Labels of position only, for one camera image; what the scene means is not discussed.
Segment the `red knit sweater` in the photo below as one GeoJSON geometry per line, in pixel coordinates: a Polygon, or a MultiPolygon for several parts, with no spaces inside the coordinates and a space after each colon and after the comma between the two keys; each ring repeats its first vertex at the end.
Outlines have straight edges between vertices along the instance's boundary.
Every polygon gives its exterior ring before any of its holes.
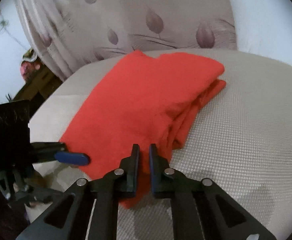
{"type": "Polygon", "coordinates": [[[129,209],[150,189],[149,146],[170,160],[182,148],[198,112],[226,86],[224,65],[189,53],[150,57],[134,51],[93,88],[61,137],[71,152],[91,159],[82,168],[99,179],[140,148],[137,194],[121,201],[129,209]]]}

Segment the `dark wooden cabinet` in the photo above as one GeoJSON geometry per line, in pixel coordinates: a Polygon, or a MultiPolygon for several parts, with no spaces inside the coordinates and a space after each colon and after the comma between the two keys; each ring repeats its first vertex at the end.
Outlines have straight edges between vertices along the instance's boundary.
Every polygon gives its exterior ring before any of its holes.
{"type": "Polygon", "coordinates": [[[41,67],[32,73],[13,101],[29,100],[30,115],[34,115],[60,85],[62,81],[49,68],[41,67]]]}

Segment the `red decorative item on cabinet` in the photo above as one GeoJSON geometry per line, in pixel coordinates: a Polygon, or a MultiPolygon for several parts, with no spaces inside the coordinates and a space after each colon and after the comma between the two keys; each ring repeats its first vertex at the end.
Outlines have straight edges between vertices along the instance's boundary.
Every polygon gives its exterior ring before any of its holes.
{"type": "Polygon", "coordinates": [[[31,48],[22,57],[20,72],[23,80],[27,82],[32,74],[41,68],[42,62],[36,52],[31,48]]]}

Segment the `beige woven table cover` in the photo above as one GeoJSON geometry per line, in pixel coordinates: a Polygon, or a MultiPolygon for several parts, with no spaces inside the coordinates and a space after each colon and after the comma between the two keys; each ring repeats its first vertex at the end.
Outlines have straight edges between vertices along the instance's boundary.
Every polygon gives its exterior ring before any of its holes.
{"type": "MultiPolygon", "coordinates": [[[[226,87],[198,113],[171,166],[211,178],[277,239],[292,233],[292,66],[233,50],[175,50],[221,62],[226,87]]],[[[175,51],[150,51],[158,57],[175,51]]],[[[58,141],[90,91],[124,56],[80,68],[30,120],[31,141],[58,141]]],[[[88,178],[57,162],[36,164],[53,189],[88,178]]],[[[173,239],[170,203],[150,193],[119,207],[117,239],[173,239]]]]}

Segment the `beige leaf print curtain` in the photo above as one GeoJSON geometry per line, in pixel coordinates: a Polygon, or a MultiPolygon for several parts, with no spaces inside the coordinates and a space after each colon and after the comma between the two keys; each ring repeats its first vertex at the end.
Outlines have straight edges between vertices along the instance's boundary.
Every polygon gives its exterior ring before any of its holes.
{"type": "Polygon", "coordinates": [[[61,80],[135,50],[230,49],[230,0],[15,0],[30,46],[61,80]]]}

